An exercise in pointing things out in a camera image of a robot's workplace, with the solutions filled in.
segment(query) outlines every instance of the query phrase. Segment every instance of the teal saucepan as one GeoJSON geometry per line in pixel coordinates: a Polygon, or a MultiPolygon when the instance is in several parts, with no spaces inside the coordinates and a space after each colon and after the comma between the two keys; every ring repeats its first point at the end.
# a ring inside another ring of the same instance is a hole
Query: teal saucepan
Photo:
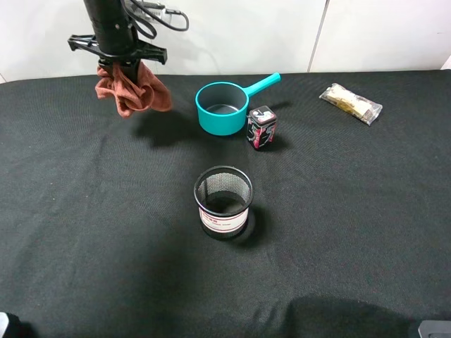
{"type": "Polygon", "coordinates": [[[231,135],[246,122],[249,97],[280,81],[274,73],[266,79],[242,88],[232,82],[214,82],[202,87],[196,95],[199,123],[213,135],[231,135]]]}

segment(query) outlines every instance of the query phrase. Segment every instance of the snack package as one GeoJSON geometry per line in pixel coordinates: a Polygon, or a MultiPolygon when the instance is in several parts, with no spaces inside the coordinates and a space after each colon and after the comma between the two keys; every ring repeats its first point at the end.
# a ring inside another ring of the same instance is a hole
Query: snack package
{"type": "Polygon", "coordinates": [[[319,98],[355,116],[367,125],[371,125],[382,111],[381,104],[375,104],[362,96],[356,95],[337,83],[333,83],[319,98]]]}

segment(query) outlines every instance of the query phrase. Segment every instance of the metal mesh cup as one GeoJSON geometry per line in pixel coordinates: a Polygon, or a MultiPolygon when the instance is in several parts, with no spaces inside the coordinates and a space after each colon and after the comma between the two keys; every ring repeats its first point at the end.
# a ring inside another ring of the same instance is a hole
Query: metal mesh cup
{"type": "Polygon", "coordinates": [[[230,239],[246,227],[254,190],[241,170],[219,166],[199,176],[194,197],[204,231],[215,239],[230,239]]]}

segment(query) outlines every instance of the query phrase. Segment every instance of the black tablecloth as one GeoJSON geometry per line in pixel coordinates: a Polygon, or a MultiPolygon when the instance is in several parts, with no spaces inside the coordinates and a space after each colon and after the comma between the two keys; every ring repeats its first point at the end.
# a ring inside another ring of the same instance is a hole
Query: black tablecloth
{"type": "Polygon", "coordinates": [[[299,74],[251,100],[271,148],[214,137],[196,91],[123,120],[95,76],[0,85],[0,311],[34,337],[406,337],[451,320],[451,72],[299,74]],[[384,108],[368,127],[319,99],[340,83],[384,108]],[[251,178],[244,243],[199,226],[213,165],[251,178]]]}

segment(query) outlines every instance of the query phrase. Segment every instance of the brown cloth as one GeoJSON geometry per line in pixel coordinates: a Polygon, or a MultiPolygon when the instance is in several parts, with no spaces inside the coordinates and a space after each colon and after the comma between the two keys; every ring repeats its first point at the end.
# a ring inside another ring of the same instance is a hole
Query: brown cloth
{"type": "Polygon", "coordinates": [[[155,111],[172,109],[171,93],[143,62],[138,67],[137,84],[123,74],[118,63],[113,64],[113,78],[101,67],[97,68],[97,75],[102,77],[96,86],[97,97],[114,96],[123,118],[149,108],[155,111]]]}

